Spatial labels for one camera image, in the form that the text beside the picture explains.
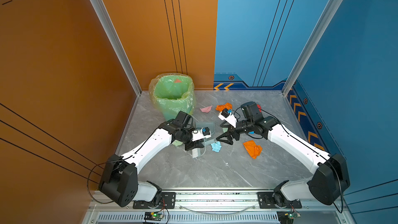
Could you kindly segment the grey-blue hand brush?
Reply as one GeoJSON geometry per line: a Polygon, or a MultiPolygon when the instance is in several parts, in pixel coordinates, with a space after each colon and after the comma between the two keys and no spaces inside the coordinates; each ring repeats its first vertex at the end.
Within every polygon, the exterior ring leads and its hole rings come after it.
{"type": "Polygon", "coordinates": [[[206,146],[203,148],[195,148],[192,150],[192,158],[199,158],[206,152],[206,146]]]}

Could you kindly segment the large light green paper ball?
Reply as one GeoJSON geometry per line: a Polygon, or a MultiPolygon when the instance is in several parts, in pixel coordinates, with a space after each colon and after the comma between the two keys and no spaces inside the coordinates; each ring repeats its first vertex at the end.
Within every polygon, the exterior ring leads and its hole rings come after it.
{"type": "Polygon", "coordinates": [[[178,146],[181,146],[181,145],[183,145],[183,142],[181,142],[181,141],[178,141],[178,140],[175,140],[174,142],[172,142],[172,145],[174,145],[174,146],[178,147],[178,146]]]}

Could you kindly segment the grey-blue plastic dustpan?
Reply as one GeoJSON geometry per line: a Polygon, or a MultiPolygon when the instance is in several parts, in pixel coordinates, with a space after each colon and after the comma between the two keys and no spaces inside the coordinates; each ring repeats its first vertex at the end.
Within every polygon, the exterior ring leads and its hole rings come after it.
{"type": "Polygon", "coordinates": [[[196,125],[197,129],[209,128],[209,130],[210,130],[211,137],[204,139],[204,142],[203,142],[204,146],[210,145],[211,143],[213,143],[215,141],[216,137],[215,137],[215,122],[214,121],[197,122],[195,125],[196,125]]]}

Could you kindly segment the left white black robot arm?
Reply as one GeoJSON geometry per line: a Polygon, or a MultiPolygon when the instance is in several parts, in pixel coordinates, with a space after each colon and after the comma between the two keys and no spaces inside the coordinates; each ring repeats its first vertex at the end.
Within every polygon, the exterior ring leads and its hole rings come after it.
{"type": "Polygon", "coordinates": [[[161,150],[175,141],[182,142],[185,150],[204,147],[204,140],[211,137],[208,127],[196,127],[193,117],[180,111],[177,117],[161,123],[148,139],[121,156],[112,155],[104,163],[104,171],[98,185],[100,192],[120,207],[132,201],[146,202],[158,207],[162,201],[162,189],[150,181],[139,182],[142,168],[161,150]]]}

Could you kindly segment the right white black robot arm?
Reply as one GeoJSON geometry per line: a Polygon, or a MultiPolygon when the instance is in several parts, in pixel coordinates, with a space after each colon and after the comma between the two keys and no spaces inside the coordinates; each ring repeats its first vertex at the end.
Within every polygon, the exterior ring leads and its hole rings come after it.
{"type": "Polygon", "coordinates": [[[350,186],[346,159],[315,147],[287,129],[272,114],[263,116],[264,110],[255,102],[241,105],[243,120],[238,120],[233,110],[223,109],[218,117],[227,124],[227,131],[217,141],[232,145],[242,134],[254,133],[274,143],[294,156],[312,174],[311,178],[281,182],[272,198],[279,208],[285,208],[295,200],[317,200],[324,205],[342,200],[344,191],[350,186]]]}

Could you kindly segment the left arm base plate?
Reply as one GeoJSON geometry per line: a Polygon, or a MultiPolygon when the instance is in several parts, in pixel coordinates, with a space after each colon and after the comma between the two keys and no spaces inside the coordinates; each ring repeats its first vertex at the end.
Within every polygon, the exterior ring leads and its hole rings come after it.
{"type": "Polygon", "coordinates": [[[157,194],[153,200],[147,201],[133,201],[134,209],[174,209],[176,201],[175,192],[161,192],[157,194]]]}

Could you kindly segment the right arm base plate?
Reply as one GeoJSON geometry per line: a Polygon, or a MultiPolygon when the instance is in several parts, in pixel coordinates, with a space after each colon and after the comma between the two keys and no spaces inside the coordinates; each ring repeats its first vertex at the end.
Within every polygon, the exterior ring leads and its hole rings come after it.
{"type": "Polygon", "coordinates": [[[295,209],[302,208],[300,200],[288,201],[282,194],[276,192],[258,192],[257,197],[261,209],[285,209],[292,207],[295,209]]]}

